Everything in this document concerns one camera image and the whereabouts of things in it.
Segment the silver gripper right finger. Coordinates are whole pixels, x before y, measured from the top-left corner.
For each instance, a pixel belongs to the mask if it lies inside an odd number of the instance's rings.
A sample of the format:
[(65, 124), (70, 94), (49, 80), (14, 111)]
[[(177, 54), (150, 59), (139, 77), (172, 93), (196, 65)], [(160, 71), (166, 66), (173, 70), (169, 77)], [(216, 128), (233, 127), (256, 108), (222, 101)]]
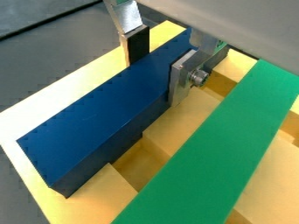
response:
[(229, 55), (230, 46), (209, 33), (192, 29), (190, 43), (197, 50), (190, 49), (173, 63), (169, 87), (169, 103), (178, 106), (189, 96), (193, 87), (201, 88), (214, 67)]

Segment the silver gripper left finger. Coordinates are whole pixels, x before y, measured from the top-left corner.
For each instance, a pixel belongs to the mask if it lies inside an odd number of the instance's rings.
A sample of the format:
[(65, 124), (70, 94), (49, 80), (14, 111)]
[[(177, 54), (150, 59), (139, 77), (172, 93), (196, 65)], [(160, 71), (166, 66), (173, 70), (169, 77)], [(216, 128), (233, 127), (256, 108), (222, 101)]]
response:
[(103, 0), (113, 17), (126, 64), (131, 66), (150, 53), (150, 27), (143, 23), (137, 0)]

